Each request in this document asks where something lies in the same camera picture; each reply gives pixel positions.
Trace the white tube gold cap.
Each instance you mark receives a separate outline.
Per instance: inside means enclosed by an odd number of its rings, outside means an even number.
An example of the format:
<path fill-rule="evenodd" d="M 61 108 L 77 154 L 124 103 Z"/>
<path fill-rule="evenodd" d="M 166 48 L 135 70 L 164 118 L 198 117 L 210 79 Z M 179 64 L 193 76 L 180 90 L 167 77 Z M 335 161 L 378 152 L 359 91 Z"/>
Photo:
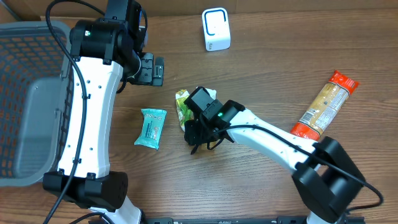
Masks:
<path fill-rule="evenodd" d="M 213 100 L 216 99 L 216 90 L 212 90 L 212 89 L 206 88 L 206 91 L 209 93 L 210 97 Z M 202 125 L 205 125 L 204 116 L 202 114 L 200 115 L 200 122 L 201 122 Z M 210 151 L 210 150 L 213 150 L 217 145 L 218 145 L 217 141 L 207 142 L 206 143 L 206 148 Z"/>

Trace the teal wet wipes pack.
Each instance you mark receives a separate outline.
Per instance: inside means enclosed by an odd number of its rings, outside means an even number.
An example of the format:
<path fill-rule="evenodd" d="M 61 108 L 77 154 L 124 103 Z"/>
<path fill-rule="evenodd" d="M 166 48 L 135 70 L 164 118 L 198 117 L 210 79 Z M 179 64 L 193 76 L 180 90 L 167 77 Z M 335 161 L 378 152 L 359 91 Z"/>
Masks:
<path fill-rule="evenodd" d="M 141 109 L 141 112 L 144 118 L 142 131 L 134 144 L 158 150 L 167 112 L 150 108 Z"/>

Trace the green snack pouch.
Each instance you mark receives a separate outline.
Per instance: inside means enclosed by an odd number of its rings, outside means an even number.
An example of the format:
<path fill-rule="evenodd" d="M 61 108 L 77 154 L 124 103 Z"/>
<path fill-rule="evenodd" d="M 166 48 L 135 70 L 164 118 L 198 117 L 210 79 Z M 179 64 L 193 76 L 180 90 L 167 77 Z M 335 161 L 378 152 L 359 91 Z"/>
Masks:
<path fill-rule="evenodd" d="M 180 123 L 180 127 L 185 132 L 185 122 L 193 119 L 193 113 L 188 109 L 184 101 L 189 97 L 187 90 L 179 90 L 175 94 L 177 116 Z"/>

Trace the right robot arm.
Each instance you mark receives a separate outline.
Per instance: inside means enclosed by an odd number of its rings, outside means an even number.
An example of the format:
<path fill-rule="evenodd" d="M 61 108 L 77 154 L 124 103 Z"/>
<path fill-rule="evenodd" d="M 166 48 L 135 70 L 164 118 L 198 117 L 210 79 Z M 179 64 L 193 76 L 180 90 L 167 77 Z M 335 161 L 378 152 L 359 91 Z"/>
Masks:
<path fill-rule="evenodd" d="M 222 104 L 202 86 L 183 101 L 193 119 L 185 122 L 185 141 L 196 153 L 213 150 L 224 140 L 257 150 L 286 169 L 303 203 L 307 223 L 344 223 L 348 205 L 362 189 L 364 176 L 341 144 L 285 132 L 233 100 Z"/>

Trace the orange spaghetti packet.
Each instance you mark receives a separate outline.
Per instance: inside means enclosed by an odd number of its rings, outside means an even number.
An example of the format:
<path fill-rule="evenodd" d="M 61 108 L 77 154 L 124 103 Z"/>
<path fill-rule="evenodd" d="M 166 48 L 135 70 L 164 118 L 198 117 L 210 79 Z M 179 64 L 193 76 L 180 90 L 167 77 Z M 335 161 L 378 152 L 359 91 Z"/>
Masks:
<path fill-rule="evenodd" d="M 335 70 L 290 133 L 305 139 L 319 140 L 358 86 L 359 82 Z"/>

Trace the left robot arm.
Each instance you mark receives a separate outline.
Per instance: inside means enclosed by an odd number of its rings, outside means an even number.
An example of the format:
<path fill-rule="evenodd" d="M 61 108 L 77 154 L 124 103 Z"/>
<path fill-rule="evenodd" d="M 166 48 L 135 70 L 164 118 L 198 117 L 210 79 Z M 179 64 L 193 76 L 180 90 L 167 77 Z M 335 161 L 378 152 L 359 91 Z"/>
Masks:
<path fill-rule="evenodd" d="M 127 196 L 125 172 L 110 169 L 109 132 L 114 100 L 127 84 L 162 86 L 164 59 L 144 52 L 147 15 L 133 0 L 109 1 L 99 19 L 80 20 L 61 45 L 73 71 L 67 140 L 43 188 L 105 223 L 144 223 Z"/>

